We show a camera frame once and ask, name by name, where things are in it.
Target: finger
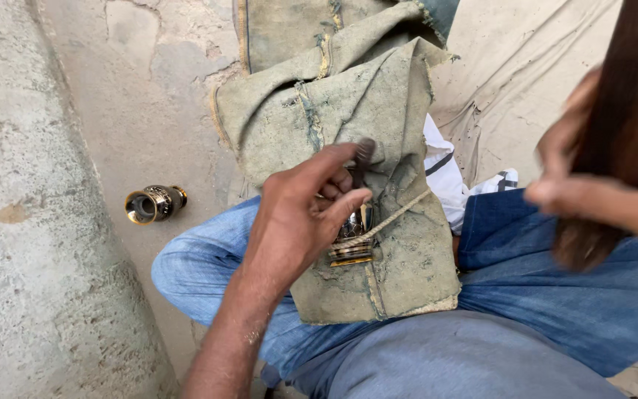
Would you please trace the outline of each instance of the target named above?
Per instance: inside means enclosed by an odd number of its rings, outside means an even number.
[[[298,189],[314,195],[355,153],[356,143],[324,147],[312,159],[296,167]]]
[[[367,188],[359,188],[358,190],[347,192],[343,197],[334,201],[328,209],[322,212],[322,219],[325,226],[335,233],[356,209],[359,209],[362,204],[372,197],[373,193]]]
[[[339,168],[339,170],[332,175],[330,181],[339,187],[341,192],[349,192],[351,191],[351,186],[353,185],[354,179],[351,177],[351,173],[349,173],[346,168]]]
[[[537,146],[545,176],[566,177],[570,173],[573,144],[588,118],[589,113],[568,112],[545,132]]]
[[[591,69],[565,101],[565,110],[592,108],[602,78],[602,66]]]
[[[316,204],[317,210],[319,212],[324,212],[325,210],[329,209],[334,204],[334,202],[331,199],[317,197]]]
[[[344,193],[339,190],[339,187],[328,183],[321,187],[321,190],[319,190],[319,194],[321,194],[321,196],[324,198],[328,198],[329,200],[338,200],[339,198],[341,198],[341,195],[344,195]]]
[[[528,186],[525,197],[545,212],[590,219],[638,235],[638,190],[612,180],[594,177],[542,180]]]

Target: brown stick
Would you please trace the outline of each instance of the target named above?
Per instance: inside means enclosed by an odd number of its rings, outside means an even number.
[[[576,148],[573,173],[614,177],[638,188],[638,0],[622,5],[598,97]],[[588,220],[561,219],[553,254],[572,270],[585,270],[605,260],[627,234]]]

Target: rope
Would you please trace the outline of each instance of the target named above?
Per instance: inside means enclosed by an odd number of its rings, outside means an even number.
[[[391,217],[387,218],[382,223],[380,223],[378,226],[376,226],[373,229],[371,229],[371,231],[369,231],[368,233],[366,233],[366,234],[364,234],[364,235],[362,235],[360,237],[356,237],[355,239],[350,240],[350,241],[332,244],[332,246],[330,248],[334,249],[334,250],[336,250],[336,249],[346,249],[346,248],[349,248],[351,246],[358,245],[358,244],[364,242],[367,239],[370,239],[371,237],[375,236],[379,231],[381,231],[385,226],[389,225],[391,222],[393,222],[395,219],[397,219],[400,215],[406,213],[408,211],[408,209],[412,208],[415,204],[420,202],[422,198],[425,198],[431,192],[432,191],[428,188],[424,193],[418,195],[414,200],[408,202],[407,205],[405,205],[404,207],[400,208],[396,213],[392,214]]]

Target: concrete floor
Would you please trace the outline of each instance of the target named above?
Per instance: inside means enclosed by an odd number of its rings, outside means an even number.
[[[0,0],[0,398],[174,398],[37,20]]]
[[[150,267],[166,242],[250,195],[208,111],[209,88],[240,73],[230,0],[39,6],[115,231],[182,378],[202,331],[156,291]],[[151,184],[183,187],[189,204],[168,222],[132,224],[125,197]]]

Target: leg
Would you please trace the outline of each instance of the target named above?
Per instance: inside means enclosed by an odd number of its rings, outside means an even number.
[[[173,239],[152,265],[152,279],[165,298],[191,319],[210,325],[230,276],[243,261],[260,197],[250,199]],[[287,295],[272,315],[260,358],[284,378],[307,360],[376,323],[311,326],[299,321]]]
[[[594,271],[568,273],[550,256],[555,220],[522,190],[470,198],[459,247],[459,306],[522,322],[602,376],[638,361],[638,240]]]

